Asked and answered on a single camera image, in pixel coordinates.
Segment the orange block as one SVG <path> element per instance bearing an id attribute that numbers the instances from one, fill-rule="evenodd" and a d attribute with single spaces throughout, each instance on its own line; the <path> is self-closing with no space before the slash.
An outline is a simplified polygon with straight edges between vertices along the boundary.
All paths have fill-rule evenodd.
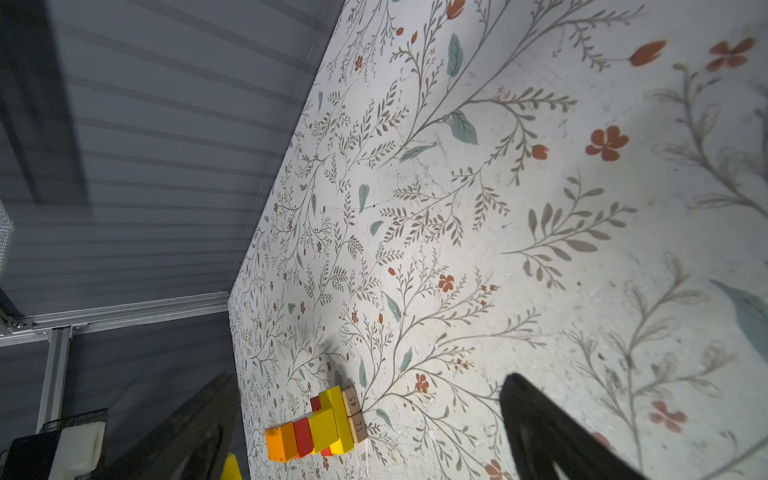
<path id="1" fill-rule="evenodd" d="M 268 459 L 286 463 L 298 456 L 294 425 L 288 422 L 265 431 Z"/>

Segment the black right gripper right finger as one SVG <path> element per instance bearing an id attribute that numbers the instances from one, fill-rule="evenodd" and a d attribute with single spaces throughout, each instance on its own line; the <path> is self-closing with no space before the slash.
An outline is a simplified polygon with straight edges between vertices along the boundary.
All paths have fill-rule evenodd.
<path id="1" fill-rule="evenodd" d="M 505 378 L 499 405 L 521 479 L 641 479 L 524 376 Z"/>

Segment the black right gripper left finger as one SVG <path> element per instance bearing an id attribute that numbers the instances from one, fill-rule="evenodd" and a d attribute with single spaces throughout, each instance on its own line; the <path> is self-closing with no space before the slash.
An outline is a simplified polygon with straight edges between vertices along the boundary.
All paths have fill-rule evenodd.
<path id="1" fill-rule="evenodd" d="M 130 451 L 103 479 L 219 479 L 240 416 L 237 377 L 221 373 Z"/>

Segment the natural wood block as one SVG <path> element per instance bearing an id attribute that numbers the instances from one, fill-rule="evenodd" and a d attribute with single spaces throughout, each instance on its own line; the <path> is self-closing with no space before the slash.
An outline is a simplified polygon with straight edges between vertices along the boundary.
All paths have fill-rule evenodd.
<path id="1" fill-rule="evenodd" d="M 359 444 L 368 439 L 368 430 L 356 389 L 354 387 L 344 389 L 342 399 L 353 441 Z"/>

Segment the yellow rectangular block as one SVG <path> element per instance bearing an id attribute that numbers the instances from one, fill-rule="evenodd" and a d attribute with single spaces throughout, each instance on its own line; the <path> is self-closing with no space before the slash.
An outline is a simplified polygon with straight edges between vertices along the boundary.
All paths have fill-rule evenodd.
<path id="1" fill-rule="evenodd" d="M 323 410 L 333 413 L 338 440 L 329 446 L 332 455 L 343 455 L 354 449 L 352 430 L 348 422 L 347 410 L 344 403 L 344 395 L 340 386 L 334 386 L 319 395 L 320 405 Z"/>

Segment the small yellow cube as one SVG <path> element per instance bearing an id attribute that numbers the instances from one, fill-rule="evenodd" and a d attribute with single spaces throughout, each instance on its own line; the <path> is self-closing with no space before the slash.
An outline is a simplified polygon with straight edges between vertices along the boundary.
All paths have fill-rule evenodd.
<path id="1" fill-rule="evenodd" d="M 336 415 L 332 408 L 313 412 L 308 417 L 313 452 L 320 453 L 339 440 Z"/>
<path id="2" fill-rule="evenodd" d="M 232 453 L 225 460 L 221 480 L 243 480 L 236 456 Z"/>

